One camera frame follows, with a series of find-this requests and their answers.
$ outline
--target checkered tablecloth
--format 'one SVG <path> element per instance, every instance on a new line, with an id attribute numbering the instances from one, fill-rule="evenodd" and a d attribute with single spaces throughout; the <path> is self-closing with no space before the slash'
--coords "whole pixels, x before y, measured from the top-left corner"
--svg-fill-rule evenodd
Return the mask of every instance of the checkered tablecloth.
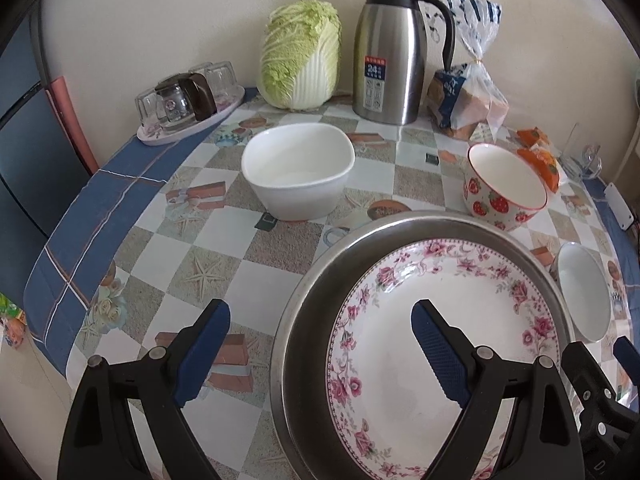
<path id="1" fill-rule="evenodd" d="M 352 136 L 355 165 L 343 199 L 329 216 L 273 221 L 242 176 L 242 150 L 251 135 L 267 127 L 310 121 L 334 124 L 348 134 L 378 134 L 381 140 L 372 145 Z M 498 137 L 498 143 L 513 147 L 505 128 Z M 467 149 L 466 142 L 437 133 L 428 118 L 404 127 L 372 123 L 358 117 L 344 98 L 306 113 L 286 113 L 260 97 L 244 104 L 194 148 L 129 230 L 113 259 L 115 275 L 98 287 L 70 350 L 69 383 L 78 384 L 92 354 L 110 363 L 135 360 L 156 345 L 159 334 L 178 332 L 211 298 L 223 298 L 232 311 L 231 333 L 244 335 L 251 380 L 206 382 L 183 413 L 223 479 L 294 478 L 274 434 L 268 394 L 271 346 L 287 300 L 337 228 L 367 221 L 376 201 L 466 213 L 462 163 Z M 434 161 L 428 154 L 439 164 L 427 162 Z M 206 206 L 198 200 L 168 202 L 203 187 L 209 190 Z M 588 193 L 575 184 L 564 186 L 550 196 L 545 211 L 511 235 L 529 249 L 546 246 L 553 254 L 565 241 L 581 243 L 602 264 L 612 291 L 622 292 L 622 309 L 616 310 L 607 336 L 588 347 L 618 397 L 626 400 L 630 381 L 612 355 L 616 337 L 630 335 L 625 288 L 614 284 L 616 255 Z M 147 462 L 162 478 L 142 406 L 133 404 Z"/>

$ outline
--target white ceramic bowl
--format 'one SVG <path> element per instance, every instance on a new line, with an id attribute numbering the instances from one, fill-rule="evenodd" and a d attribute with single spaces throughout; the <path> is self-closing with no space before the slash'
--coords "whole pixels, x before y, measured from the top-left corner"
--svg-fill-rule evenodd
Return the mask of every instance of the white ceramic bowl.
<path id="1" fill-rule="evenodd" d="M 511 231 L 545 208 L 545 185 L 515 153 L 495 144 L 474 144 L 466 159 L 463 195 L 473 216 Z"/>
<path id="2" fill-rule="evenodd" d="M 324 123 L 276 126 L 251 139 L 241 169 L 279 220 L 313 220 L 335 209 L 355 162 L 344 132 Z"/>
<path id="3" fill-rule="evenodd" d="M 593 256 L 580 244 L 565 243 L 550 272 L 562 291 L 578 338 L 588 343 L 602 339 L 611 320 L 611 296 Z"/>

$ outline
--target orange snack package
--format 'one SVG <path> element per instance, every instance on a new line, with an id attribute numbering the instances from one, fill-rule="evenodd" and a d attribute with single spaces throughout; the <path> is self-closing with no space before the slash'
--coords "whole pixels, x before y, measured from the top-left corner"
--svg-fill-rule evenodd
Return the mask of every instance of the orange snack package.
<path id="1" fill-rule="evenodd" d="M 546 136 L 546 133 L 538 128 L 533 128 L 532 130 L 518 130 L 516 134 L 527 148 L 537 144 L 539 141 L 549 144 L 549 138 Z"/>
<path id="2" fill-rule="evenodd" d="M 549 190 L 553 193 L 558 191 L 560 175 L 556 166 L 556 159 L 551 153 L 544 148 L 534 146 L 532 150 L 519 148 L 518 155 L 535 168 Z"/>

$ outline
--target white power strip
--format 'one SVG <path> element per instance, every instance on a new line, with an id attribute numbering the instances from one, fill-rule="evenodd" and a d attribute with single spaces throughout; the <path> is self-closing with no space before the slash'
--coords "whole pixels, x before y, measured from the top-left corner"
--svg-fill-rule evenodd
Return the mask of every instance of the white power strip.
<path id="1" fill-rule="evenodd" d="M 620 229 L 623 231 L 629 229 L 634 222 L 634 215 L 613 182 L 604 189 L 604 197 L 607 199 L 609 207 L 616 216 Z"/>

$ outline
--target thermos label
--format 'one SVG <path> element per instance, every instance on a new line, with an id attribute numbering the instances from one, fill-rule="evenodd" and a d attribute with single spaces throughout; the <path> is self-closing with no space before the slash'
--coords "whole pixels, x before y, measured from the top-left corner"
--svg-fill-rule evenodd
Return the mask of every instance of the thermos label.
<path id="1" fill-rule="evenodd" d="M 364 102 L 363 106 L 372 112 L 382 111 L 385 97 L 386 59 L 364 57 Z"/>

